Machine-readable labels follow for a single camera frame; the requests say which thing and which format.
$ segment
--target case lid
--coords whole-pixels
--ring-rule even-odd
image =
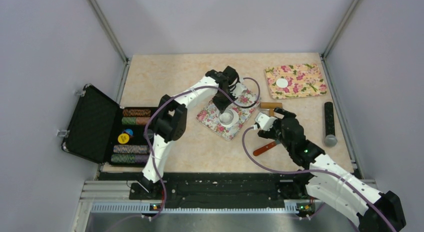
[[[70,120],[62,149],[87,160],[103,163],[119,105],[91,84],[84,87]]]

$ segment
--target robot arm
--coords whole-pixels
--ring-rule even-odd
[[[284,117],[280,119],[259,113],[255,118],[261,128],[258,132],[260,137],[279,140],[298,166],[308,170],[329,171],[340,176],[338,179],[329,174],[311,172],[309,179],[302,185],[308,195],[345,215],[360,231],[390,231],[382,218],[346,185],[348,182],[373,203],[397,231],[405,227],[405,217],[397,195],[391,191],[384,194],[362,183],[337,165],[323,149],[306,139],[304,129],[294,113],[281,108],[274,111]]]
[[[193,89],[201,86],[218,87],[233,100],[236,100],[247,89],[240,83],[239,75],[233,68],[228,66],[223,72],[211,70],[198,83],[185,91],[191,91],[190,93],[177,97],[159,112],[152,121],[154,125],[154,158],[149,157],[139,178],[140,185],[149,193],[152,192],[154,184],[159,180],[159,175],[153,167],[153,159],[160,176],[163,176],[165,162],[171,147],[186,130],[187,111],[211,96],[214,96],[212,101],[221,113],[231,104],[231,101],[215,88]],[[168,95],[163,96],[159,107],[170,99],[171,97]]]

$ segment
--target floral placemat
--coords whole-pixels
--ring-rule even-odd
[[[250,90],[246,90],[243,94],[236,100],[236,103],[243,106],[249,106],[254,103],[257,95]],[[213,130],[218,135],[222,136],[224,139],[230,141],[236,136],[237,132],[243,127],[245,122],[250,118],[252,113],[256,110],[259,105],[260,100],[256,103],[255,106],[249,109],[243,109],[234,104],[231,104],[228,108],[234,110],[238,113],[238,122],[231,126],[230,128],[224,127],[218,118],[219,111],[218,108],[214,105],[212,100],[207,104],[207,106],[202,109],[197,115],[197,120],[207,126],[209,129]]]
[[[326,83],[316,64],[268,67],[265,69],[265,76],[273,99],[327,94]],[[278,81],[280,78],[284,81],[283,87],[280,87],[281,83],[279,82],[281,81]]]

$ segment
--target tabletop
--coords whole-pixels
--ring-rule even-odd
[[[124,107],[157,106],[163,95],[172,96],[181,93],[197,83],[209,70],[223,71],[229,65],[238,72],[240,77],[256,79],[260,85],[262,102],[281,102],[285,110],[297,115],[307,139],[323,148],[345,170],[353,172],[336,112],[334,112],[334,120],[338,143],[332,148],[324,145],[324,103],[333,101],[330,93],[283,100],[274,100],[270,96],[264,73],[265,68],[304,63],[317,64],[324,81],[327,82],[318,53],[135,55],[131,60],[120,104]],[[251,91],[258,92],[254,82],[245,80],[244,84]],[[254,124],[258,110],[253,113],[234,139],[226,141],[196,119],[196,115],[208,102],[209,100],[199,102],[188,112],[185,133],[172,147],[164,170],[167,172],[267,172],[253,164],[242,147],[243,131]],[[271,141],[258,137],[257,131],[249,131],[246,135],[246,147],[250,153]],[[300,169],[282,145],[277,145],[255,159],[275,170]],[[106,167],[103,171],[141,170],[140,168]]]

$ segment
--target black case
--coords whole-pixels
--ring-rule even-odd
[[[143,136],[145,126],[122,125],[123,107],[91,84],[85,85],[83,91],[84,95],[79,98],[67,128],[68,134],[62,141],[62,150],[100,164],[108,162],[115,166],[144,167],[145,163],[113,163],[111,156],[124,129],[133,131],[133,137],[126,145],[147,145]],[[149,109],[150,115],[153,115],[157,107],[125,109]]]

